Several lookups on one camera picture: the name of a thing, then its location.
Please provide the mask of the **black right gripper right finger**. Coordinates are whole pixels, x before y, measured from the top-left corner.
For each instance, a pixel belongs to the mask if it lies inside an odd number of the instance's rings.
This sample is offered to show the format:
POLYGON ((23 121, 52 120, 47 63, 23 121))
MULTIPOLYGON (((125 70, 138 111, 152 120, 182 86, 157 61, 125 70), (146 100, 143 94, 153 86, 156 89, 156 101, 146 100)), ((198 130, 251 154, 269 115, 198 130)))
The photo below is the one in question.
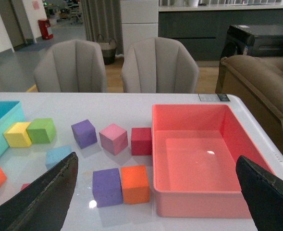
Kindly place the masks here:
POLYGON ((283 231, 283 180, 243 155, 236 174, 257 230, 283 231))

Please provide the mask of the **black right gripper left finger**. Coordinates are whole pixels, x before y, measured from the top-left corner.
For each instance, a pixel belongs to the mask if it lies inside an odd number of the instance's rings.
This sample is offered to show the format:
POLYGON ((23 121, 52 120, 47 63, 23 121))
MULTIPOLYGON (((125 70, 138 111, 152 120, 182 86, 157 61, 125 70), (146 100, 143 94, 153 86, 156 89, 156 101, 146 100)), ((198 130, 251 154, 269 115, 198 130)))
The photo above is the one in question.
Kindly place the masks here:
POLYGON ((74 194, 78 157, 72 152, 0 205, 0 231, 59 231, 74 194))

